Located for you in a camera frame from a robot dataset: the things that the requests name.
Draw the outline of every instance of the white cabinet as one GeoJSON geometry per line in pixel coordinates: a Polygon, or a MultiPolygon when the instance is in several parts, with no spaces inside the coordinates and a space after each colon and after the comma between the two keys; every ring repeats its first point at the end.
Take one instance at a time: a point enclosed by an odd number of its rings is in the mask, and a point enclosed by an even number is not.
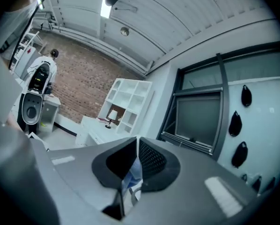
{"type": "Polygon", "coordinates": [[[111,129],[107,129],[98,119],[84,116],[75,143],[92,146],[137,135],[153,94],[152,82],[116,79],[98,118],[107,118],[111,106],[116,105],[125,109],[119,125],[111,123],[111,129]]]}
{"type": "Polygon", "coordinates": [[[154,93],[151,87],[152,82],[116,79],[98,117],[106,118],[112,104],[122,107],[125,109],[125,113],[117,127],[117,133],[136,135],[154,93]]]}

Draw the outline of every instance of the brick wall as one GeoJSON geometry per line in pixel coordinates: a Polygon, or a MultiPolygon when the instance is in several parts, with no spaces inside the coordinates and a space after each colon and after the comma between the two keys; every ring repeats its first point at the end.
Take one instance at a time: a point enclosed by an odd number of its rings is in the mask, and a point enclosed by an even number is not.
{"type": "Polygon", "coordinates": [[[83,115],[97,117],[116,78],[140,79],[117,61],[79,42],[49,32],[40,32],[47,46],[59,57],[53,94],[60,99],[60,114],[80,123],[83,115]]]}

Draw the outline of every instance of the window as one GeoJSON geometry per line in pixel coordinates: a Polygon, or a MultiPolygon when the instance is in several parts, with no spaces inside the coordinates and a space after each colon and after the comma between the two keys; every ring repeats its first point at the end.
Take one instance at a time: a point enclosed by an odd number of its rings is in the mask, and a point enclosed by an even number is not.
{"type": "Polygon", "coordinates": [[[175,135],[212,147],[218,130],[220,93],[177,99],[175,135]]]}
{"type": "Polygon", "coordinates": [[[224,60],[229,82],[280,76],[280,52],[250,54],[224,60]]]}
{"type": "Polygon", "coordinates": [[[158,139],[217,160],[230,120],[229,82],[277,76],[280,42],[214,54],[179,70],[158,139]]]}

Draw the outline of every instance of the ceiling fixture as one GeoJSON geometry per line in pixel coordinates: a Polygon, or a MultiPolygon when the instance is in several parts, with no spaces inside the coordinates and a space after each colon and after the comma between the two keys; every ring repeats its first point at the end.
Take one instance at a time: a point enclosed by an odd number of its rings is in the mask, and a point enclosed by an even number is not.
{"type": "Polygon", "coordinates": [[[40,10],[43,10],[42,0],[37,0],[40,10]]]}
{"type": "Polygon", "coordinates": [[[121,34],[122,34],[123,36],[125,36],[125,37],[127,37],[127,36],[130,34],[129,29],[126,28],[126,27],[121,28],[121,29],[120,29],[120,32],[121,32],[121,34]]]}
{"type": "Polygon", "coordinates": [[[102,9],[101,9],[101,16],[105,18],[110,17],[112,6],[107,6],[106,0],[103,0],[102,2],[102,9]]]}

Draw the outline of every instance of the window frame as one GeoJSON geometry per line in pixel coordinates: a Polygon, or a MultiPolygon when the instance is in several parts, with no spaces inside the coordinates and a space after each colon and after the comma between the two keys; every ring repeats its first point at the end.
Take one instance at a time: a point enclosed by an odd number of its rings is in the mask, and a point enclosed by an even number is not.
{"type": "Polygon", "coordinates": [[[253,54],[270,53],[270,52],[280,52],[280,42],[272,42],[267,44],[250,46],[224,54],[217,53],[215,54],[214,57],[211,57],[209,59],[206,59],[204,61],[198,62],[193,65],[189,65],[183,69],[178,69],[172,96],[170,98],[169,105],[161,129],[157,136],[157,139],[161,141],[168,141],[176,146],[183,146],[190,149],[201,151],[211,156],[214,160],[218,160],[229,126],[229,89],[228,89],[228,79],[225,71],[224,61],[229,60],[231,58],[246,56],[249,54],[253,55],[253,54]],[[202,68],[207,68],[207,67],[217,66],[217,65],[219,65],[220,67],[222,84],[182,90],[183,79],[186,73],[194,71],[196,69],[202,69],[202,68]],[[171,112],[174,108],[174,105],[178,97],[199,95],[203,93],[218,92],[218,91],[221,93],[220,97],[222,99],[222,104],[220,108],[219,123],[217,127],[218,136],[217,138],[215,138],[213,147],[211,149],[206,148],[205,146],[202,147],[197,143],[190,142],[186,139],[165,132],[165,129],[168,128],[169,116],[171,115],[171,112]]]}
{"type": "MultiPolygon", "coordinates": [[[[176,121],[178,121],[178,108],[179,108],[179,102],[181,101],[195,101],[195,100],[219,100],[219,118],[218,118],[218,122],[217,122],[217,129],[216,129],[216,133],[215,133],[215,137],[214,137],[214,141],[213,141],[213,144],[205,144],[205,146],[209,147],[209,148],[213,148],[216,143],[217,143],[217,139],[218,139],[218,135],[219,135],[219,126],[221,124],[221,115],[222,115],[222,109],[223,109],[223,99],[222,99],[222,92],[219,91],[219,92],[211,92],[212,96],[210,97],[201,97],[201,98],[198,98],[198,97],[178,97],[177,98],[177,112],[176,112],[176,121]]],[[[177,134],[177,126],[176,126],[176,129],[175,129],[175,136],[178,136],[180,138],[182,138],[182,135],[178,135],[177,134]]]]}

